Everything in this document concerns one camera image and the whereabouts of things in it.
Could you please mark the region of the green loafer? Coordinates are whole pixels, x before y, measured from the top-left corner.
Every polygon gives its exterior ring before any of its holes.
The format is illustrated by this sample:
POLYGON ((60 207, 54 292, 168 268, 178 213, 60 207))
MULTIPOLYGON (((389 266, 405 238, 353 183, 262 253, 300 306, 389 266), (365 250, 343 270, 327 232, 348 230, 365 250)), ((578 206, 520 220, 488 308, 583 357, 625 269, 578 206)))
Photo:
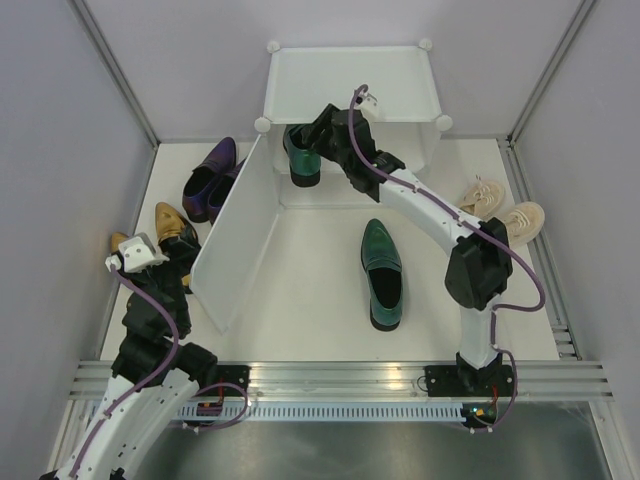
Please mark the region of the green loafer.
POLYGON ((403 267, 389 231, 377 218, 365 227, 360 258, 369 288, 370 322, 379 331, 393 331, 403 314, 403 267))
POLYGON ((310 188, 320 182, 321 158, 313 150, 301 146, 301 130, 301 125, 287 125, 282 143, 291 181, 297 187, 310 188))

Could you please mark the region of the white cabinet door panel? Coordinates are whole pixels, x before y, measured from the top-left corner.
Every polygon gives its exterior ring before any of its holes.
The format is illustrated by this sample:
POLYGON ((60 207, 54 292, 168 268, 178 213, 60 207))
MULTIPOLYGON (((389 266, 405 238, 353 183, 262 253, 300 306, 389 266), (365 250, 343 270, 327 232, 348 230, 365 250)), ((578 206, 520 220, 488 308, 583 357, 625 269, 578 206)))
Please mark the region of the white cabinet door panel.
POLYGON ((279 209, 272 155, 260 135, 192 268, 191 289, 220 334, 248 298, 279 209))

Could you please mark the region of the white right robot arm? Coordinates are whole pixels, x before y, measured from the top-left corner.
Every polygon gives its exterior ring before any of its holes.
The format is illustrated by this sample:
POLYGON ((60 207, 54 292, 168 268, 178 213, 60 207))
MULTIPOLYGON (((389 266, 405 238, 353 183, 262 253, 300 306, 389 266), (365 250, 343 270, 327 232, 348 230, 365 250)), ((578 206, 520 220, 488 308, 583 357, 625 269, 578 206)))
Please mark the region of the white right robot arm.
POLYGON ((314 122, 290 128, 283 144, 291 161, 309 156, 336 163, 355 190, 404 215, 444 251, 444 285, 460 307, 462 327, 453 382, 465 396, 489 395, 503 379, 495 309, 513 272, 505 226, 429 190, 399 158, 377 148, 358 110, 328 105, 314 122))

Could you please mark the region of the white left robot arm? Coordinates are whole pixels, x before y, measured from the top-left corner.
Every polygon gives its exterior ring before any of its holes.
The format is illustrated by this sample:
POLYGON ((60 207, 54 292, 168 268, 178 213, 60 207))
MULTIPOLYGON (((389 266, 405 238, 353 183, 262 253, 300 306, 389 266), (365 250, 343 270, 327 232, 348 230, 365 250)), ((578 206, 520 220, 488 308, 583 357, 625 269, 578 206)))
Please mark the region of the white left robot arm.
POLYGON ((218 384, 216 356, 183 341, 191 320, 178 265, 141 233, 116 238, 106 266, 132 291, 126 336, 97 413, 48 479, 134 478, 177 410, 218 384))

